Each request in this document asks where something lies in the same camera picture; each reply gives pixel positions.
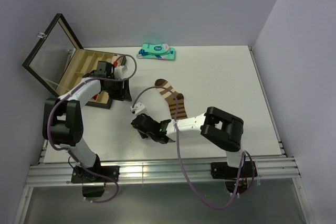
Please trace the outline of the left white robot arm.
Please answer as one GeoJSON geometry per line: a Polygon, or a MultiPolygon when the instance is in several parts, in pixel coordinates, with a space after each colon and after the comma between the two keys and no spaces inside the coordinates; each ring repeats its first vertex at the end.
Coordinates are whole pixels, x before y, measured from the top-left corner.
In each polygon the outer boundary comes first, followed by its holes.
{"type": "Polygon", "coordinates": [[[86,73],[74,88],[45,102],[43,137],[53,149],[69,154],[76,163],[73,171],[85,182],[96,182],[103,174],[99,156],[83,138],[81,110],[101,92],[113,100],[130,102],[129,79],[124,77],[127,70],[117,62],[99,61],[96,70],[86,73]]]}

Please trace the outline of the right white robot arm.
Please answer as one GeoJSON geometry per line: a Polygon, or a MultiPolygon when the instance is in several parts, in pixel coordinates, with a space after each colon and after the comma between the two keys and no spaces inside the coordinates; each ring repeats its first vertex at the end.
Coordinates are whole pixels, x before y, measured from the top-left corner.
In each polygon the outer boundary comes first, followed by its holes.
{"type": "Polygon", "coordinates": [[[234,180],[245,171],[245,163],[241,160],[245,153],[241,145],[244,126],[241,118],[212,106],[193,118],[157,122],[147,115],[146,107],[140,102],[131,108],[131,112],[135,116],[131,125],[144,139],[167,144],[202,136],[224,150],[227,161],[211,163],[214,179],[234,180]]]}

